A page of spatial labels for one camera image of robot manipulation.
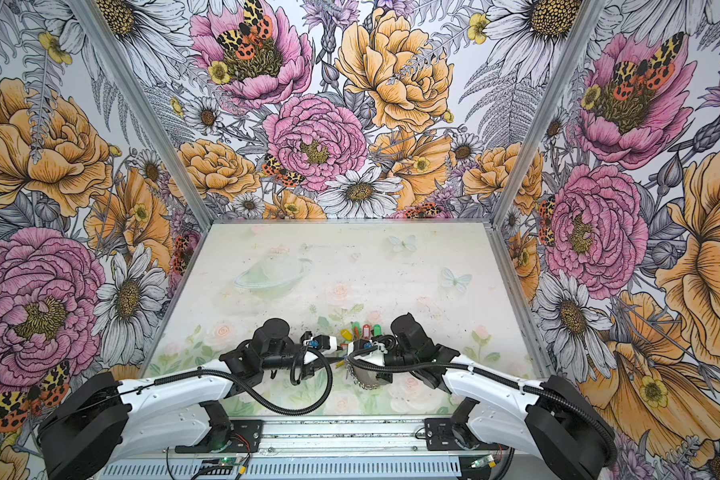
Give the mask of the large metal keyring with keys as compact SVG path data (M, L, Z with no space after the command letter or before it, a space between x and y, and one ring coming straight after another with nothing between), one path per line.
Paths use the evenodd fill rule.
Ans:
M392 375L380 371L387 340L378 324L352 323L339 333L339 352L350 360L338 363L353 382L364 390L376 390L392 383Z

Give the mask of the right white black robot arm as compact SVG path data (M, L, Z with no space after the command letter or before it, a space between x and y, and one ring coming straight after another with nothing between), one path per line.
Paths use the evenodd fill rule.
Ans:
M460 450L495 445L541 459L560 479L596 479L615 465L615 432L568 381L526 380L435 343L410 314L388 335L355 341L346 359L382 382L409 374L460 398L444 440Z

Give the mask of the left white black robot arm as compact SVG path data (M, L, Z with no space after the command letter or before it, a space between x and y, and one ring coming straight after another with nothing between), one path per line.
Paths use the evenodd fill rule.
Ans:
M289 324L271 318L237 348L194 368L129 380L100 372L40 424L37 440L46 474L51 479L90 479L111 462L161 448L220 450L233 436L221 402L240 394L279 415L312 413L331 393L331 365L338 350L333 336L305 332L293 340ZM323 393L306 407L275 404L255 388L265 373L279 370L288 373L294 386L323 370Z

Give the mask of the white vented panel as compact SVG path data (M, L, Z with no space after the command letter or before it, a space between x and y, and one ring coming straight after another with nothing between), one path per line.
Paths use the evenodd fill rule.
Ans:
M112 463L100 479L191 479L203 466L221 459L141 458ZM253 458L244 479L456 479L460 461L452 456ZM204 476L203 479L233 479Z

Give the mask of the green circuit board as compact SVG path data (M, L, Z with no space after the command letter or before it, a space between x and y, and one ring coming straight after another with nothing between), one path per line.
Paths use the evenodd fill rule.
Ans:
M247 471L250 458L245 457L240 461L221 459L215 464L209 464L200 468L193 476L193 479L200 479L204 476L232 476L233 479L240 479Z

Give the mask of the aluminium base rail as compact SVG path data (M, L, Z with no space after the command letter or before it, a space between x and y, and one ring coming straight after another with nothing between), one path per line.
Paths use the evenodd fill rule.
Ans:
M579 441L587 439L584 423L540 410L530 409L523 418L517 418L478 405L467 413L435 417L465 424L483 442L513 448L545 461L573 452ZM389 455L403 450L428 451L423 439L424 419L416 416L224 418L220 427L229 426L233 420L262 420L259 451L252 454L325 456L340 452L380 452ZM176 446L192 446L212 428L201 422L199 416L182 414L176 421L161 416L141 427L127 428L106 461L112 463L159 450L174 451Z

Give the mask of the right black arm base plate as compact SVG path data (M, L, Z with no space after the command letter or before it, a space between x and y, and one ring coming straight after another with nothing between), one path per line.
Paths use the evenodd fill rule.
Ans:
M454 423L450 418L425 418L423 428L428 451L499 451L504 448L479 440L465 424Z

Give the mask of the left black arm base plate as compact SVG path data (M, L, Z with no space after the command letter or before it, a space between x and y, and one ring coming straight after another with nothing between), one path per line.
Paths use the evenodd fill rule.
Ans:
M179 454L205 453L256 453L262 438L262 420L233 420L225 428L213 427L211 431L192 446L176 446Z

